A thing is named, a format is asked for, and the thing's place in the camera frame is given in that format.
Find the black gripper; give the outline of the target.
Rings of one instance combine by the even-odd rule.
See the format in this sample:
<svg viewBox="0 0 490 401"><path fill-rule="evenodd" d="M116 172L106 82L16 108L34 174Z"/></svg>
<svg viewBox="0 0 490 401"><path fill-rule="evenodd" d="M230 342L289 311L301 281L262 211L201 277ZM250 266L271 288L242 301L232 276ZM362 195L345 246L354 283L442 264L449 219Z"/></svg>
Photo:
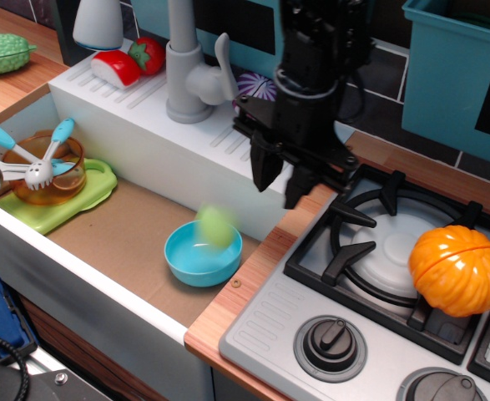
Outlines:
<svg viewBox="0 0 490 401"><path fill-rule="evenodd" d="M347 191L358 161L335 130L343 83L323 79L306 84L278 73L274 84L274 102L247 95L236 100L240 112L234 127L250 138L250 163L258 191L270 186L285 162L294 167L285 188L286 209L294 209L318 183Z"/></svg>

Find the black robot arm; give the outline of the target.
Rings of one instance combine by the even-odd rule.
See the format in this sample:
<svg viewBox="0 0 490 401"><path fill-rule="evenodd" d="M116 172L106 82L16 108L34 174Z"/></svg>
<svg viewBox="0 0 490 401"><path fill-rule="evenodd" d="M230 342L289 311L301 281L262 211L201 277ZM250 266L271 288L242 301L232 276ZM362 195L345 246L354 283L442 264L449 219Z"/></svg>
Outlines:
<svg viewBox="0 0 490 401"><path fill-rule="evenodd" d="M275 100L236 98L234 127L250 139L253 182L266 190L284 164L293 167L285 208L319 184L344 193L359 165L335 123L346 82L359 84L373 42L366 1L282 1L283 54L273 75Z"/></svg>

